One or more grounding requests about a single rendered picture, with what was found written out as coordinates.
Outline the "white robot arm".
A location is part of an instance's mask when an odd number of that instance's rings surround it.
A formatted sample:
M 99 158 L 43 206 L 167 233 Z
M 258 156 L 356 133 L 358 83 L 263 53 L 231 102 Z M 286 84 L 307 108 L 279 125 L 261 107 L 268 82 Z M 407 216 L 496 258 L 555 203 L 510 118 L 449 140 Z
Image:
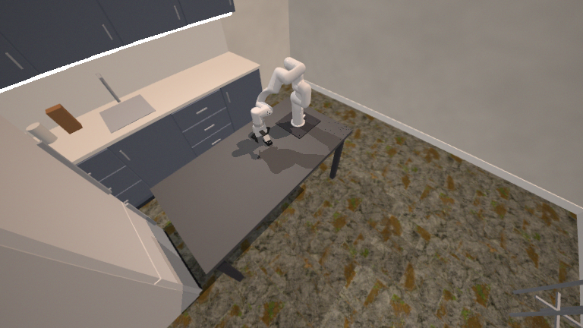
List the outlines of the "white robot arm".
M 260 128 L 263 126 L 268 115 L 273 113 L 273 108 L 265 103 L 268 95 L 272 93 L 279 93 L 282 83 L 288 85 L 292 83 L 291 105 L 292 105 L 292 120 L 291 124 L 294 127 L 301 127 L 305 120 L 303 109 L 310 105 L 311 87 L 304 82 L 303 73 L 305 72 L 305 65 L 293 58 L 286 58 L 284 60 L 284 68 L 276 68 L 273 72 L 268 87 L 260 93 L 256 101 L 256 107 L 252 108 L 251 116 L 254 127 Z M 301 76 L 302 75 L 302 76 Z M 298 105 L 299 104 L 299 105 Z

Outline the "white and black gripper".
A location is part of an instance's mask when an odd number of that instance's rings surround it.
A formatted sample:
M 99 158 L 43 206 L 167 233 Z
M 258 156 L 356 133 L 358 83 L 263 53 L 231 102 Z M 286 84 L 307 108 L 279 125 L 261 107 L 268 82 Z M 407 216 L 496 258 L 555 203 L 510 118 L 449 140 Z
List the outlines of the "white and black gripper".
M 262 130 L 263 130 L 263 131 L 264 131 L 266 134 L 268 134 L 268 132 L 269 132 L 269 130 L 270 130 L 270 127 L 267 127 L 267 126 L 265 125 L 265 123 L 264 123 L 264 124 L 263 124 L 263 126 L 262 126 L 262 127 L 260 127 L 260 128 L 256 128 L 256 127 L 254 127 L 254 125 L 253 125 L 253 134 L 251 135 L 251 138 L 252 138 L 252 139 L 254 139 L 254 140 L 256 139 L 255 141 L 256 141 L 257 143 L 258 143 L 258 139 L 257 139 L 257 138 L 258 138 L 258 137 L 260 137 L 260 136 L 262 135 L 262 134 L 261 134 L 259 131 L 262 131 Z M 255 136 L 254 136 L 254 135 L 255 135 Z

